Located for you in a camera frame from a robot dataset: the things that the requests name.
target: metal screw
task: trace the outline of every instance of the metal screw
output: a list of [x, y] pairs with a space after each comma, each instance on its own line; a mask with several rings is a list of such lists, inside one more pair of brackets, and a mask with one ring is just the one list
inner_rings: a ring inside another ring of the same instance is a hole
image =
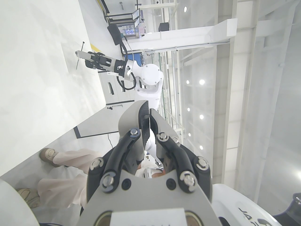
[[178, 139], [177, 137], [173, 137], [173, 141], [174, 141], [175, 143], [178, 143], [178, 142], [179, 142], [179, 139]]
[[131, 135], [137, 135], [137, 134], [138, 134], [138, 130], [135, 129], [135, 128], [133, 128], [133, 129], [131, 130]]
[[90, 170], [103, 166], [103, 159], [101, 157], [95, 158], [90, 164]]
[[194, 178], [191, 175], [189, 175], [189, 174], [185, 175], [183, 181], [188, 186], [194, 186], [194, 184], [195, 184]]
[[161, 133], [160, 134], [160, 139], [161, 140], [167, 139], [167, 135], [165, 133]]
[[199, 156], [199, 161], [196, 164], [197, 168], [199, 168], [202, 171], [206, 171], [209, 169], [209, 163], [204, 159], [203, 157]]
[[190, 171], [183, 171], [180, 174], [180, 180], [184, 182], [188, 186], [189, 192], [194, 192], [196, 189], [196, 180], [195, 175]]
[[168, 180], [166, 180], [166, 186], [168, 189], [170, 190], [174, 190], [176, 188], [176, 183], [172, 178], [169, 178]]
[[108, 187], [114, 183], [114, 178], [110, 175], [104, 177], [102, 184], [104, 187]]
[[123, 190], [128, 190], [130, 187], [131, 187], [131, 180], [130, 179], [126, 178], [124, 181], [122, 181], [121, 188]]

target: blue panel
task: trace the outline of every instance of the blue panel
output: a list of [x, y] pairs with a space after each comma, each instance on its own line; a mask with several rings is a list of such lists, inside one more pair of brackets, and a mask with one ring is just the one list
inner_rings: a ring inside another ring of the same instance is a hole
[[[133, 55], [131, 53], [128, 54], [128, 59], [133, 60]], [[137, 64], [141, 66], [141, 55], [139, 53], [134, 53], [134, 59], [137, 61]]]

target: black box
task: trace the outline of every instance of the black box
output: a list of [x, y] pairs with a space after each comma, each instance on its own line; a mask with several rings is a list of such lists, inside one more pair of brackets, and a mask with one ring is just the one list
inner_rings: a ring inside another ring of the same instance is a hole
[[169, 31], [169, 23], [168, 22], [160, 23], [158, 30], [159, 30], [159, 32], [161, 32], [161, 31]]

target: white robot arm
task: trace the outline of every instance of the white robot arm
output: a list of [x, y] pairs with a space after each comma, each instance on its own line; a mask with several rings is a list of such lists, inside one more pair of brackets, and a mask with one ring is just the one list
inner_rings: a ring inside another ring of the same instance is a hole
[[[85, 59], [88, 68], [115, 72], [125, 80], [134, 81], [135, 85], [132, 88], [125, 89], [135, 89], [135, 101], [147, 100], [149, 108], [158, 109], [163, 85], [163, 72], [155, 64], [141, 67], [136, 61], [117, 60], [102, 53], [76, 51], [75, 54], [79, 58]], [[141, 88], [139, 81], [146, 88]]]

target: white cabinet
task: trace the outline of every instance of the white cabinet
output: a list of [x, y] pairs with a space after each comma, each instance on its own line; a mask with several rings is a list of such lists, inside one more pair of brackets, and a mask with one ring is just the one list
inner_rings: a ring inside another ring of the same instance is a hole
[[[107, 104], [134, 100], [135, 91], [133, 89], [123, 89], [119, 85], [116, 76], [108, 75], [106, 72], [102, 72], [99, 73], [99, 78], [101, 80], [103, 93]], [[122, 77], [120, 77], [119, 80], [124, 83], [126, 88], [131, 88], [133, 86], [133, 82], [124, 80]]]

